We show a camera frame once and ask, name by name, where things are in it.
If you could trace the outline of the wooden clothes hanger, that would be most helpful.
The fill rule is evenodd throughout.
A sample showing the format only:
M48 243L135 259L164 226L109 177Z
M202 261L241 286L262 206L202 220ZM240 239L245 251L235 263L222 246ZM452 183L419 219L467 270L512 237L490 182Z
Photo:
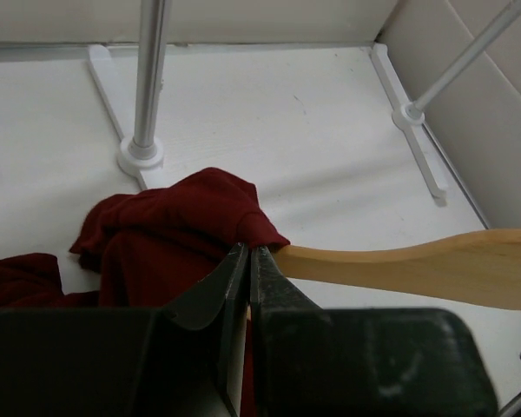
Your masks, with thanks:
M521 312L521 228L376 251L258 247L251 258L268 262L285 277Z

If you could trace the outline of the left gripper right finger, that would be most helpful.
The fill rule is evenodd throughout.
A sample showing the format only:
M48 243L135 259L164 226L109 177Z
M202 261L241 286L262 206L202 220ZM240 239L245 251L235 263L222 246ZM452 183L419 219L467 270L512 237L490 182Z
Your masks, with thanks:
M321 308L280 271L266 247L252 251L250 267L252 375L258 416L297 416L307 405L309 355L300 338Z

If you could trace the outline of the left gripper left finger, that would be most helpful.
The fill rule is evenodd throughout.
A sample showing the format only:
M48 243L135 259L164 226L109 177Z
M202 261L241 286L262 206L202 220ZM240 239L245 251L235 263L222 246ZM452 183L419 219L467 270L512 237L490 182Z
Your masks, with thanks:
M238 416L248 303L248 247L236 244L215 270L163 309L170 416Z

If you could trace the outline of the dark red t shirt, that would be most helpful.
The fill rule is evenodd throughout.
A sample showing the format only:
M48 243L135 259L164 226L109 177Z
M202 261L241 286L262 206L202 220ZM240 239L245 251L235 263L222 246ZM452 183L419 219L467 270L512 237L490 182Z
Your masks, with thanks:
M0 260L0 416L170 416L163 309L236 244L284 248L256 188L204 169L164 189L113 195L71 253L96 291L63 291L55 256Z

